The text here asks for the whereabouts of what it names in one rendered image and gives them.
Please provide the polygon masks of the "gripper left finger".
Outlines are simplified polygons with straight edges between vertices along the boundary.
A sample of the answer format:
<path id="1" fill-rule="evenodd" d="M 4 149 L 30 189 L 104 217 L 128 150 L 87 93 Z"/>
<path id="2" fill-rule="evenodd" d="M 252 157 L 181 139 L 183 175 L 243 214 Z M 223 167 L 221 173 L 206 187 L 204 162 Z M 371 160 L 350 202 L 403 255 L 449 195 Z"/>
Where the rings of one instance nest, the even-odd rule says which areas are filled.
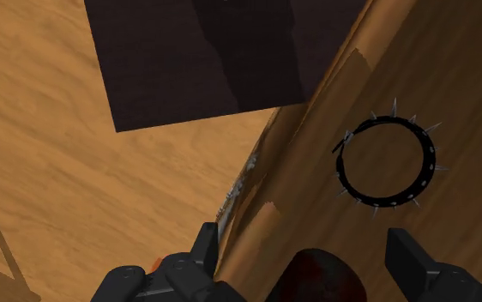
<path id="1" fill-rule="evenodd" d="M 218 224 L 202 224 L 189 252 L 168 255 L 153 272 L 139 266 L 112 269 L 91 302 L 247 302 L 224 281 L 214 280 Z"/>

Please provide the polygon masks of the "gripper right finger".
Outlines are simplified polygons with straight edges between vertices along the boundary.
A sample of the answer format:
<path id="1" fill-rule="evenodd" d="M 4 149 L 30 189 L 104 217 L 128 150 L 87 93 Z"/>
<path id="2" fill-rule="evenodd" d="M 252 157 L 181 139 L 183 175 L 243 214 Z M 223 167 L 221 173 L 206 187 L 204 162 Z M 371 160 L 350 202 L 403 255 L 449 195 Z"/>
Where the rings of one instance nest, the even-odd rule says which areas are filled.
<path id="1" fill-rule="evenodd" d="M 408 302 L 482 302 L 481 282 L 435 261 L 405 229 L 388 230 L 385 267 Z"/>

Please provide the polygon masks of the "dark red round object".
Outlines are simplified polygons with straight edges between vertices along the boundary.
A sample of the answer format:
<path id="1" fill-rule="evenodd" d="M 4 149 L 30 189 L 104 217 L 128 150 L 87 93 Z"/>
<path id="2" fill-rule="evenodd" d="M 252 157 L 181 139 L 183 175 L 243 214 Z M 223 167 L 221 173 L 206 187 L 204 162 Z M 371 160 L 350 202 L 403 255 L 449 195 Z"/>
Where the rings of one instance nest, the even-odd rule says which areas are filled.
<path id="1" fill-rule="evenodd" d="M 367 302 L 358 275 L 334 254 L 298 251 L 264 302 Z"/>

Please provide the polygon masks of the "black spiked collar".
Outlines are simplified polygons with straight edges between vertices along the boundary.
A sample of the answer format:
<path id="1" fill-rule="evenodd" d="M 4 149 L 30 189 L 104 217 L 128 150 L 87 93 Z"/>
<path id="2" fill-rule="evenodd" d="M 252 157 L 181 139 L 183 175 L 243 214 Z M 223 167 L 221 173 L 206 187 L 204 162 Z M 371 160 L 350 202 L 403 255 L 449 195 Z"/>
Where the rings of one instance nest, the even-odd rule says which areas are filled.
<path id="1" fill-rule="evenodd" d="M 416 123 L 416 117 L 416 115 L 413 115 L 411 118 L 399 117 L 397 115 L 397 98 L 394 97 L 389 115 L 378 116 L 374 112 L 370 112 L 370 117 L 360 123 L 355 130 L 346 130 L 343 138 L 336 144 L 336 146 L 332 150 L 333 154 L 338 151 L 338 155 L 335 160 L 334 175 L 337 177 L 341 184 L 340 192 L 336 196 L 342 196 L 347 193 L 356 201 L 357 204 L 362 203 L 364 205 L 372 207 L 372 218 L 375 218 L 380 208 L 396 209 L 400 205 L 408 202 L 414 203 L 419 208 L 420 205 L 417 201 L 417 197 L 426 189 L 428 184 L 431 182 L 435 171 L 448 171 L 448 168 L 445 166 L 439 166 L 437 164 L 438 147 L 431 139 L 431 132 L 435 130 L 438 126 L 440 126 L 442 122 L 434 124 L 428 128 L 423 128 Z M 414 181 L 401 192 L 392 196 L 384 197 L 368 196 L 355 189 L 347 179 L 343 154 L 346 146 L 357 134 L 383 124 L 395 124 L 402 126 L 409 130 L 416 137 L 422 150 L 422 166 L 418 176 L 414 179 Z"/>

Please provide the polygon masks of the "wooden chest of drawers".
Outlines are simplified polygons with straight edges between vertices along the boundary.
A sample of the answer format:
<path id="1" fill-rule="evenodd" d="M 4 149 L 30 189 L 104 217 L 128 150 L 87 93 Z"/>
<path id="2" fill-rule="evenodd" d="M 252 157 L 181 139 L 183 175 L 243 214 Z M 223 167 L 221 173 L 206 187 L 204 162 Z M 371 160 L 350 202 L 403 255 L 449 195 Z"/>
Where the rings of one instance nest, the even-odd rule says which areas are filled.
<path id="1" fill-rule="evenodd" d="M 333 148 L 391 112 L 430 132 L 438 168 L 413 202 L 373 209 L 342 192 Z M 309 247 L 347 262 L 369 302 L 405 302 L 384 266 L 391 227 L 482 281 L 482 0 L 369 0 L 312 100 L 276 110 L 256 152 L 217 271 L 249 302 Z"/>

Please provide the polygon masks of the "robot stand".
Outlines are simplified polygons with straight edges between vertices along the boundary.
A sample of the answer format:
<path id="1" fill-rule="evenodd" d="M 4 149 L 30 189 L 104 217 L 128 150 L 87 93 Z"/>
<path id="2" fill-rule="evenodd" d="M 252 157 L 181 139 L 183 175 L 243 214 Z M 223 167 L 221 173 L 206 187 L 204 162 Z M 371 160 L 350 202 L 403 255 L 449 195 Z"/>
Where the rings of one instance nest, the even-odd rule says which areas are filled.
<path id="1" fill-rule="evenodd" d="M 308 100 L 368 0 L 84 0 L 116 131 Z"/>

